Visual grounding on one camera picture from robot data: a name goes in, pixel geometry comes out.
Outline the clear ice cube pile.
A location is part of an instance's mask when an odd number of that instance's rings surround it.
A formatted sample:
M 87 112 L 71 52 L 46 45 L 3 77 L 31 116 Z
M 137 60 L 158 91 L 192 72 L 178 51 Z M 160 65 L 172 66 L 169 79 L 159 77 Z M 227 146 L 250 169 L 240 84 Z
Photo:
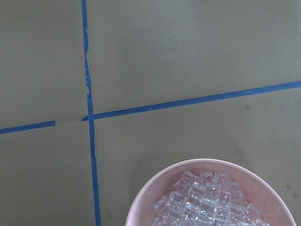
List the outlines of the clear ice cube pile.
M 266 226 L 261 210 L 247 202 L 238 182 L 225 172 L 185 171 L 168 196 L 153 206 L 154 226 Z

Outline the pink ribbed bowl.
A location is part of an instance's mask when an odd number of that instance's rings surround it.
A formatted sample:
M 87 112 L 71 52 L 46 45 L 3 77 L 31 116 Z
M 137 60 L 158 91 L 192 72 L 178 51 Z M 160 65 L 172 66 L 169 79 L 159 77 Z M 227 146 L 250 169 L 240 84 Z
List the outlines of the pink ribbed bowl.
M 173 164 L 151 178 L 136 196 L 129 210 L 127 226 L 150 226 L 156 212 L 155 202 L 169 194 L 173 184 L 185 171 L 229 173 L 240 183 L 247 201 L 261 210 L 261 217 L 271 226 L 294 226 L 296 223 L 280 196 L 264 180 L 236 164 L 216 159 L 192 159 Z

